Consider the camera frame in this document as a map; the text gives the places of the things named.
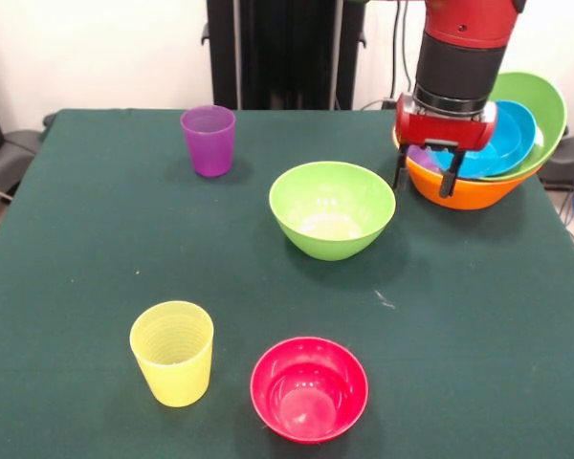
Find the red bowl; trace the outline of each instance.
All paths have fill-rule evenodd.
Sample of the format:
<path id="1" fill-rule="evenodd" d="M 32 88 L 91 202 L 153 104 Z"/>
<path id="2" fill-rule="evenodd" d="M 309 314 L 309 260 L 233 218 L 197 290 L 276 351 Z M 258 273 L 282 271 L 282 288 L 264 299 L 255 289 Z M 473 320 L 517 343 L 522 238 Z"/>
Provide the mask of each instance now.
<path id="1" fill-rule="evenodd" d="M 364 368 L 344 347 L 322 338 L 292 338 L 255 365 L 255 411 L 277 434 L 303 444 L 332 440 L 362 416 L 368 397 Z"/>

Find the green tablecloth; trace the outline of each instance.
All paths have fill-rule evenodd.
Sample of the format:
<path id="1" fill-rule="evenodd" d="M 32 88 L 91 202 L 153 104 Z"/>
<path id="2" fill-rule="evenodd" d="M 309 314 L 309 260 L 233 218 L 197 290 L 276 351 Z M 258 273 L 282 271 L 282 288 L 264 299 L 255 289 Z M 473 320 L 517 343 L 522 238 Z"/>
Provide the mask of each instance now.
<path id="1" fill-rule="evenodd" d="M 410 188 L 372 246 L 325 263 L 286 242 L 269 187 L 325 159 L 392 177 L 391 114 L 239 114 L 216 180 L 178 117 L 61 112 L 20 187 L 0 229 L 0 458 L 574 458 L 574 248 L 535 179 L 477 212 Z M 168 299 L 216 327 L 185 409 L 155 402 L 128 344 Z M 347 345 L 370 380 L 322 446 L 263 428 L 249 398 L 257 358 L 297 335 Z"/>

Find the blue bowl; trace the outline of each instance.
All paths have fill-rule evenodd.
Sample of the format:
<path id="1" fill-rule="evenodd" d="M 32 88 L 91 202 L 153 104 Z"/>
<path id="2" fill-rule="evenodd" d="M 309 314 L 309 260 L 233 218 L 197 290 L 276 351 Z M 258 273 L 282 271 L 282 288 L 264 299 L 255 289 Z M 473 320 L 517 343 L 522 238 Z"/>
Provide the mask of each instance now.
<path id="1" fill-rule="evenodd" d="M 503 174 L 521 164 L 534 147 L 536 138 L 536 119 L 525 105 L 511 100 L 500 100 L 497 102 L 497 108 L 508 113 L 517 123 L 520 130 L 520 142 L 517 148 L 499 158 L 499 161 L 487 172 L 487 176 Z"/>
<path id="2" fill-rule="evenodd" d="M 501 174 L 522 163 L 534 144 L 536 120 L 520 103 L 499 100 L 497 123 L 487 145 L 480 151 L 468 151 L 459 168 L 459 177 L 478 179 Z M 451 166 L 453 154 L 430 151 L 430 157 L 441 170 Z"/>

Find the purple cup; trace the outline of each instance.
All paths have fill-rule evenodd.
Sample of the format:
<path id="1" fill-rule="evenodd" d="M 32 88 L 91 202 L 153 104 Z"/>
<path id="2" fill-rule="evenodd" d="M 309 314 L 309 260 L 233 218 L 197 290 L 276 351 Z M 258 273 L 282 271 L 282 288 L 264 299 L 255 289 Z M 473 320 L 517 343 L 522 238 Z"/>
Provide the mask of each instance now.
<path id="1" fill-rule="evenodd" d="M 181 127 L 193 169 L 204 177 L 218 177 L 232 167 L 236 116 L 225 107 L 207 105 L 187 110 Z"/>
<path id="2" fill-rule="evenodd" d="M 430 157 L 430 152 L 427 148 L 421 148 L 417 145 L 411 145 L 408 148 L 408 156 L 415 161 L 417 164 L 422 165 L 424 168 L 430 170 L 431 172 L 440 172 L 440 169 L 433 162 Z"/>

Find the yellow cup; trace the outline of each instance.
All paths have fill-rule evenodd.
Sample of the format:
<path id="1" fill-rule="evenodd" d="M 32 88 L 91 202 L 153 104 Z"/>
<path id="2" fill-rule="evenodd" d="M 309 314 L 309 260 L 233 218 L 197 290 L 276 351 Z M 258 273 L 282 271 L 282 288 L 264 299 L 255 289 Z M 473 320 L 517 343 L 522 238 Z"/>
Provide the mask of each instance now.
<path id="1" fill-rule="evenodd" d="M 186 301 L 157 304 L 136 319 L 130 347 L 158 402 L 187 406 L 205 394 L 213 334 L 207 312 Z"/>

